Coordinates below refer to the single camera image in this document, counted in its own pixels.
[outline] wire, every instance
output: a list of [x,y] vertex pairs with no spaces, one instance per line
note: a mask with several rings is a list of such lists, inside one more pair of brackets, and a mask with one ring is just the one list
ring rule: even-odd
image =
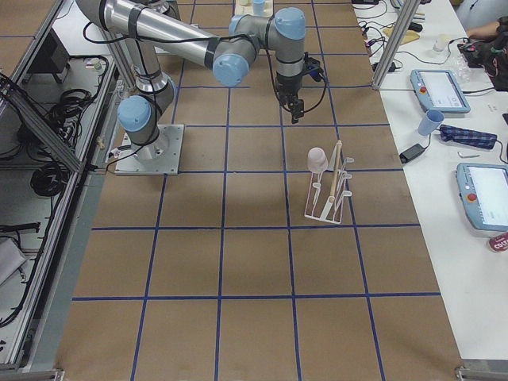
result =
[[11,148],[9,151],[5,151],[5,152],[0,153],[0,156],[3,156],[3,157],[0,157],[0,161],[12,160],[17,155],[19,155],[22,151],[23,151],[23,145],[22,144],[18,144],[16,147]]
[[493,87],[488,87],[487,89],[482,89],[482,90],[474,90],[474,91],[463,91],[462,94],[474,94],[474,93],[482,93],[484,91],[488,91],[488,90],[493,90],[494,88]]
[[71,6],[69,6],[69,9],[67,10],[67,12],[64,15],[57,17],[55,20],[60,20],[60,19],[64,18],[65,16],[67,16],[69,14],[69,12],[71,12],[71,8],[74,5],[74,3],[75,3],[75,0],[72,0]]
[[324,86],[323,86],[323,91],[321,92],[321,97],[319,98],[319,100],[316,102],[316,104],[312,107],[310,107],[309,109],[307,110],[303,110],[303,113],[304,114],[307,114],[309,113],[310,111],[314,110],[315,108],[317,108],[319,105],[321,105],[321,102],[323,102],[323,98],[325,97],[325,94],[326,94],[326,89],[328,89],[328,79],[323,76],[323,75],[319,75],[321,77],[321,79],[323,80],[324,82]]
[[378,14],[377,16],[371,16],[371,17],[357,17],[357,18],[363,19],[363,20],[370,20],[372,18],[378,18],[378,17],[385,15],[388,12],[388,4],[384,0],[380,0],[380,2],[382,2],[384,4],[384,11],[381,14]]
[[394,61],[398,62],[400,64],[400,67],[396,67],[395,70],[399,70],[399,69],[403,69],[404,68],[404,63],[402,63],[402,61],[399,61],[399,60],[397,60],[395,58],[394,58]]
[[365,22],[365,26],[367,26],[369,24],[376,24],[376,25],[379,25],[381,28],[390,28],[395,25],[394,22],[391,22],[390,24],[386,24],[386,25],[380,24],[377,21],[363,21],[363,22]]
[[[91,42],[92,44],[112,44],[114,42],[122,41],[122,40],[129,38],[128,36],[122,36],[122,37],[118,37],[118,38],[115,38],[113,40],[108,40],[108,41],[92,40],[87,36],[87,29],[90,27],[91,24],[92,24],[92,22],[89,22],[83,28],[83,37],[85,38],[85,40],[87,40],[88,42]],[[216,40],[216,39],[218,39],[219,41],[225,41],[225,40],[234,40],[236,38],[244,38],[252,44],[252,46],[254,47],[254,51],[257,52],[257,47],[256,47],[256,44],[254,43],[254,41],[252,40],[252,37],[249,36],[248,34],[244,34],[244,33],[236,34],[233,36],[226,36],[226,37],[196,37],[196,38],[187,38],[187,39],[183,39],[183,40],[163,40],[160,38],[143,37],[143,36],[138,36],[138,38],[140,40],[159,42],[161,44],[184,44],[186,42],[211,41],[211,40]]]
[[369,54],[370,57],[372,57],[374,54],[376,54],[381,48],[384,48],[384,45],[386,44],[387,40],[384,37],[377,38],[374,40],[368,41],[369,47],[371,47],[373,44],[377,44],[378,42],[381,43],[381,45],[374,51]]
[[85,40],[87,40],[88,42],[91,42],[92,44],[112,44],[114,42],[119,42],[119,41],[123,41],[123,40],[126,40],[128,37],[127,36],[122,36],[122,37],[118,37],[118,38],[115,38],[113,40],[108,40],[108,41],[97,41],[97,40],[92,40],[90,38],[88,38],[87,36],[87,29],[90,28],[90,25],[92,25],[93,22],[89,22],[88,24],[85,25],[85,27],[83,28],[83,38]]
[[430,138],[432,136],[432,133],[429,134],[429,142],[427,143],[427,145],[423,148],[423,150],[425,151],[428,147],[430,147]]
[[448,51],[447,55],[446,55],[446,58],[444,59],[443,62],[431,62],[431,61],[424,61],[424,60],[421,60],[419,59],[416,55],[414,55],[413,53],[410,53],[410,52],[406,52],[404,50],[402,51],[398,51],[396,52],[395,54],[397,53],[405,53],[405,54],[409,54],[410,56],[414,57],[416,60],[424,63],[424,64],[430,64],[430,65],[443,65],[443,64],[446,64],[446,61],[448,61],[448,58],[450,58],[451,54],[452,54],[452,51],[450,50],[450,44],[452,44],[454,41],[458,41],[458,40],[464,40],[466,39],[466,37],[461,37],[461,38],[455,38],[453,40],[450,40],[448,42],[448,45],[446,46],[446,49]]
[[127,156],[124,156],[120,159],[116,159],[114,161],[112,161],[111,163],[108,163],[108,165],[106,165],[106,172],[109,172],[111,174],[114,175],[114,172],[110,171],[110,166],[115,164],[115,163],[118,163],[119,161],[122,161],[123,159],[127,159],[128,157],[131,157],[131,156],[134,156],[136,155],[144,146],[141,145],[136,151],[132,152],[132,153],[129,153]]
[[[279,104],[280,104],[280,99],[279,99],[279,96],[277,95],[277,88],[275,86],[275,78],[274,78],[274,75],[273,75],[273,65],[271,64],[271,56],[270,56],[270,52],[268,51],[267,48],[264,49],[264,51],[266,52],[267,54],[267,58],[268,58],[268,72],[270,73],[270,81],[271,81],[271,88],[273,89],[273,94],[275,95],[275,98],[279,101]],[[291,110],[289,110],[288,108],[286,108],[285,105],[281,105],[281,107],[287,111],[288,113],[291,112]]]
[[39,196],[52,197],[65,189],[68,178],[68,171],[52,161],[33,172],[30,187]]
[[[502,152],[504,151],[504,145],[502,144],[502,142],[500,140],[496,140],[495,141],[496,143],[499,143],[501,145],[501,152],[499,153],[499,159],[504,163],[504,164],[508,164],[508,161],[505,161],[503,158],[502,158]],[[506,160],[508,160],[508,147],[506,147]]]
[[60,196],[56,200],[55,205],[53,205],[51,202],[51,211],[50,211],[49,218],[48,218],[48,224],[46,225],[46,229],[44,230],[44,236],[42,238],[42,242],[40,243],[39,250],[37,251],[37,255],[36,255],[35,259],[33,260],[33,269],[30,273],[30,277],[25,282],[25,290],[23,291],[21,300],[16,307],[12,308],[12,312],[9,314],[9,316],[7,316],[5,318],[0,318],[0,328],[7,327],[10,323],[12,323],[16,319],[16,317],[21,312],[21,310],[23,310],[23,306],[24,306],[26,298],[28,297],[28,294],[29,294],[30,286],[33,282],[33,279],[35,278],[35,274],[36,274],[35,270],[37,268],[37,265],[39,264],[39,260],[42,257],[42,254],[44,253],[46,243],[48,242],[49,230],[52,226],[53,220],[55,219],[56,209],[57,209],[58,205],[60,204],[60,202],[62,201],[63,197],[64,197],[64,193],[62,192],[62,193],[60,193]]

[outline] paper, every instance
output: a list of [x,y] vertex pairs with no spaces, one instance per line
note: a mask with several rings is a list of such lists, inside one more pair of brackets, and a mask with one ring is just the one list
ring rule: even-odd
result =
[[[383,29],[383,33],[386,34],[389,37],[391,36],[393,31],[394,31],[393,26],[391,26],[390,28]],[[404,44],[407,44],[408,42],[415,41],[418,38],[420,38],[420,35],[418,33],[416,33],[413,30],[408,30],[406,32],[406,35],[404,36],[404,39],[400,43],[400,45],[404,45]]]
[[13,240],[8,239],[0,243],[0,285],[25,261],[26,257]]

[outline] black cable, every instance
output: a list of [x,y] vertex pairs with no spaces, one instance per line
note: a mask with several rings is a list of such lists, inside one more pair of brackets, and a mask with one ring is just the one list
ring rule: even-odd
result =
[[121,146],[119,146],[119,147],[116,147],[116,148],[112,149],[112,150],[110,151],[110,153],[108,153],[108,158],[110,158],[110,157],[113,157],[113,156],[114,156],[114,153],[113,153],[113,152],[114,152],[114,150],[118,150],[118,151],[125,151],[125,150],[127,150],[127,149],[130,149],[131,147],[132,147],[132,146],[131,146],[130,144],[127,144],[127,145],[121,145]]
[[[91,42],[92,44],[112,44],[114,42],[122,41],[122,40],[125,40],[125,39],[129,38],[128,36],[122,36],[122,37],[118,37],[118,38],[115,38],[113,40],[108,40],[108,41],[92,40],[92,39],[88,38],[88,36],[87,36],[87,29],[90,27],[91,24],[92,23],[89,22],[83,28],[83,37],[85,38],[85,40],[87,40],[88,42]],[[161,44],[183,44],[183,43],[186,43],[186,42],[210,41],[210,40],[215,40],[217,38],[219,39],[219,41],[226,41],[226,40],[234,40],[234,39],[237,39],[237,38],[244,38],[244,39],[248,40],[252,44],[252,46],[254,47],[254,51],[257,52],[257,47],[256,47],[256,44],[254,43],[254,41],[252,40],[252,37],[249,36],[248,34],[244,34],[244,33],[236,34],[236,35],[233,35],[233,36],[226,36],[226,37],[195,37],[195,38],[186,38],[186,39],[183,39],[183,40],[163,40],[163,39],[160,39],[160,38],[144,37],[144,36],[138,36],[138,38],[140,40],[146,40],[146,41],[151,41],[151,42],[159,42]]]
[[97,77],[97,90],[94,94],[88,90],[76,88],[64,91],[60,100],[47,113],[50,126],[70,148],[75,149],[81,136],[81,120],[88,107],[100,94],[105,77],[110,69],[110,62],[104,56],[71,56],[72,60],[98,59],[104,63],[104,70]]
[[88,36],[87,36],[87,29],[90,28],[90,25],[92,25],[92,24],[93,24],[93,22],[90,21],[83,28],[83,38],[85,40],[87,40],[88,42],[91,42],[92,44],[99,44],[99,45],[101,45],[101,44],[112,44],[114,42],[123,41],[123,40],[126,40],[128,38],[127,36],[122,36],[122,37],[115,38],[113,40],[108,40],[108,41],[96,41],[96,40],[92,40],[92,39],[88,38]]
[[0,161],[8,161],[15,158],[17,155],[19,155],[23,151],[23,144],[18,144],[16,147],[11,148],[9,151],[5,151],[0,153]]
[[30,187],[42,197],[53,197],[67,185],[68,172],[57,162],[52,161],[33,172]]
[[[501,152],[499,153],[499,159],[504,163],[504,164],[508,164],[508,161],[505,161],[503,158],[502,158],[502,152],[504,151],[504,145],[502,144],[502,142],[500,140],[496,140],[495,141],[496,143],[499,143],[501,145]],[[508,146],[506,147],[506,160],[508,160]]]
[[378,14],[377,16],[371,16],[371,17],[357,17],[357,18],[362,19],[362,20],[370,20],[372,18],[378,18],[378,17],[385,15],[388,12],[388,4],[384,0],[381,0],[380,2],[382,2],[384,4],[384,11],[381,14]]
[[432,136],[432,133],[429,134],[429,142],[427,143],[427,145],[423,148],[423,150],[425,151],[428,147],[430,147],[430,137]]
[[109,172],[109,173],[111,173],[111,174],[113,174],[113,175],[114,175],[114,172],[110,171],[110,169],[109,169],[111,165],[113,165],[113,164],[115,164],[115,163],[118,163],[119,161],[121,161],[121,160],[123,160],[123,159],[127,159],[128,157],[131,157],[131,156],[136,155],[136,154],[137,154],[137,153],[138,153],[138,152],[139,152],[139,151],[140,151],[143,147],[144,147],[144,146],[143,146],[143,145],[141,145],[141,146],[140,146],[140,147],[139,147],[136,151],[134,151],[134,152],[132,152],[132,153],[129,153],[127,156],[122,157],[122,158],[117,159],[117,160],[114,160],[114,161],[112,161],[111,163],[108,163],[108,165],[106,165],[106,172]]
[[462,94],[474,94],[474,93],[481,93],[483,91],[493,90],[494,87],[488,87],[487,89],[482,90],[474,90],[474,91],[462,91]]
[[397,54],[397,53],[405,53],[405,54],[409,54],[410,56],[414,57],[416,60],[418,60],[418,61],[420,61],[420,62],[422,62],[422,63],[424,63],[424,64],[430,64],[430,65],[444,65],[444,64],[446,64],[446,61],[448,61],[448,58],[450,58],[450,56],[451,56],[451,54],[452,54],[452,51],[450,50],[450,44],[452,44],[454,41],[464,40],[465,38],[467,38],[467,37],[455,38],[455,39],[450,40],[450,41],[448,42],[448,44],[446,45],[446,49],[447,49],[448,53],[447,53],[446,58],[444,59],[444,61],[443,61],[443,62],[431,62],[431,61],[424,61],[424,60],[419,59],[419,58],[418,58],[416,55],[414,55],[413,53],[406,52],[406,51],[404,51],[404,50],[402,50],[402,51],[397,51],[397,52],[395,52],[395,54]]
[[46,243],[47,243],[48,238],[49,238],[49,229],[52,226],[52,223],[53,223],[53,220],[54,220],[55,214],[56,214],[55,213],[56,209],[57,209],[58,205],[60,204],[60,202],[62,201],[63,195],[64,195],[63,192],[60,193],[60,196],[56,200],[55,205],[54,206],[52,205],[51,212],[50,212],[49,218],[48,218],[48,224],[46,225],[46,229],[44,230],[44,235],[43,235],[43,238],[42,238],[42,242],[40,243],[39,250],[37,251],[37,255],[36,255],[36,257],[33,260],[33,268],[32,268],[32,271],[30,273],[30,277],[25,282],[25,290],[23,291],[23,295],[21,296],[21,300],[20,300],[19,304],[16,307],[12,308],[13,312],[11,312],[9,316],[7,316],[5,318],[0,318],[0,328],[7,327],[10,323],[12,323],[16,319],[16,317],[21,312],[21,310],[23,310],[23,306],[24,306],[26,298],[28,297],[28,294],[29,294],[30,286],[31,286],[31,284],[33,282],[33,279],[35,277],[35,274],[36,274],[37,265],[39,264],[40,257],[42,256],[42,254],[44,252]]
[[27,145],[26,145],[26,147],[25,147],[25,149],[26,149],[26,154],[28,155],[28,157],[29,157],[31,160],[36,161],[36,162],[38,162],[38,163],[44,163],[44,164],[46,164],[46,163],[51,162],[51,160],[40,160],[40,159],[37,159],[37,158],[33,157],[33,156],[32,156],[32,153],[30,152],[30,149],[31,149],[31,147],[32,147],[32,145],[33,145],[33,144],[35,144],[35,143],[29,143],[29,144],[27,144]]
[[[27,101],[28,105],[33,109],[33,111],[39,117],[41,117],[43,120],[47,121],[46,117],[39,111],[39,109],[37,109],[36,105],[34,104],[34,102],[32,101],[32,99],[30,98],[30,96],[28,95],[28,93],[25,90],[23,90],[21,87],[19,87],[17,85],[17,83],[15,83],[11,78],[9,78],[5,74],[2,74],[1,72],[0,72],[0,77],[2,78],[2,81],[0,81],[0,85],[2,85],[2,82],[7,82],[10,89],[17,91],[18,94],[20,96],[22,96]],[[4,94],[3,92],[0,91],[0,95],[2,96],[2,98],[4,98],[7,102],[9,102],[12,106],[14,106],[17,109],[18,115],[21,115],[21,112],[19,111],[19,109],[14,105],[13,101],[10,100],[9,93]]]
[[383,38],[380,38],[380,39],[376,39],[374,41],[369,41],[369,43],[372,43],[373,44],[377,44],[378,42],[381,43],[381,45],[374,51],[374,52],[371,52],[369,56],[373,56],[374,54],[376,54],[379,50],[381,50],[382,48],[384,48],[384,45],[386,44],[387,40],[383,37]]
[[[280,104],[280,100],[279,100],[279,96],[277,95],[277,88],[275,86],[275,77],[273,75],[273,65],[271,64],[271,56],[270,56],[270,52],[268,51],[267,48],[264,49],[264,51],[266,52],[267,54],[267,59],[268,59],[268,71],[270,72],[270,80],[271,80],[271,88],[273,89],[273,93],[275,95],[275,98],[277,99],[277,101],[279,101],[279,105],[283,108],[283,110],[287,111],[288,113],[291,112],[291,110],[289,110],[285,105],[281,105]],[[326,89],[328,88],[328,79],[324,76],[324,75],[319,75],[321,77],[321,79],[323,80],[323,83],[324,83],[324,86],[323,86],[323,91],[321,93],[321,97],[319,98],[319,100],[316,102],[315,105],[313,105],[312,107],[310,107],[309,109],[307,110],[303,110],[303,113],[306,114],[306,113],[309,113],[310,111],[314,110],[316,107],[318,107],[319,105],[321,105],[321,102],[323,101],[324,97],[325,97],[325,94],[326,94]]]
[[381,28],[390,28],[395,25],[394,22],[391,22],[390,24],[386,24],[386,25],[380,24],[377,21],[364,21],[364,22],[365,22],[365,26],[367,26],[369,24],[376,24],[376,25],[379,25]]
[[385,36],[381,33],[381,31],[379,29],[373,27],[373,26],[366,26],[365,27],[365,32],[367,32],[370,29],[374,29],[379,34],[379,38],[383,38],[383,39],[385,38]]

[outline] person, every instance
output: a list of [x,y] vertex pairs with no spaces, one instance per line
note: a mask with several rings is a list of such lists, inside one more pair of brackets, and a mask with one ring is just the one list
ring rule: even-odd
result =
[[478,28],[508,15],[508,1],[464,0],[456,10],[456,14],[465,30]]
[[508,91],[508,16],[469,29],[466,34],[471,40],[460,51],[469,66],[482,66],[496,90]]
[[501,17],[496,21],[490,22],[486,25],[481,25],[476,28],[471,28],[466,31],[469,38],[473,40],[486,40],[490,41],[499,35],[498,28],[508,24],[508,17]]

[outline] plastic cup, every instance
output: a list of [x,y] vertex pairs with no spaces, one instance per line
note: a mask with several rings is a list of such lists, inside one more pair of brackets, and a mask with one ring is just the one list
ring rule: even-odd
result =
[[448,34],[440,34],[439,36],[437,36],[436,42],[434,43],[434,46],[432,47],[432,49],[435,52],[444,51],[446,49],[446,46],[448,45],[448,42],[451,39],[452,38]]
[[254,16],[264,16],[264,0],[252,0]]
[[418,133],[422,136],[429,135],[434,129],[437,129],[441,123],[443,123],[444,119],[445,116],[441,111],[427,111],[418,126]]

